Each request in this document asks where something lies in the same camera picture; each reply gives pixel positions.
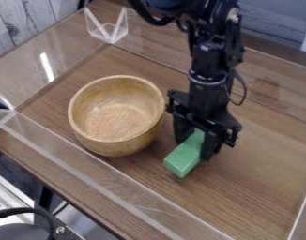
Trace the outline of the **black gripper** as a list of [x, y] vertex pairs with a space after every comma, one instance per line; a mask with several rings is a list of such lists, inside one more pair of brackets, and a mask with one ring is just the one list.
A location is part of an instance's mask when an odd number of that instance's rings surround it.
[[235, 146], [242, 125], [229, 111], [233, 93], [233, 78], [215, 82], [190, 79], [190, 91], [170, 90], [167, 112], [174, 116], [175, 142], [182, 144], [194, 131], [205, 133], [201, 158], [209, 161], [221, 146]]

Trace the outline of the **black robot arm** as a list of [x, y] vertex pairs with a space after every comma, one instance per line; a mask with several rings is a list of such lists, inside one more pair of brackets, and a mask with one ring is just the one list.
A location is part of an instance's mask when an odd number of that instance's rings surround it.
[[234, 82], [245, 79], [235, 70], [243, 62], [242, 14], [238, 0], [127, 0], [154, 26], [175, 23], [187, 34], [193, 59], [190, 90], [171, 90], [167, 112], [174, 116], [178, 143], [202, 131], [198, 154], [210, 159], [225, 144], [234, 146], [242, 125], [229, 112]]

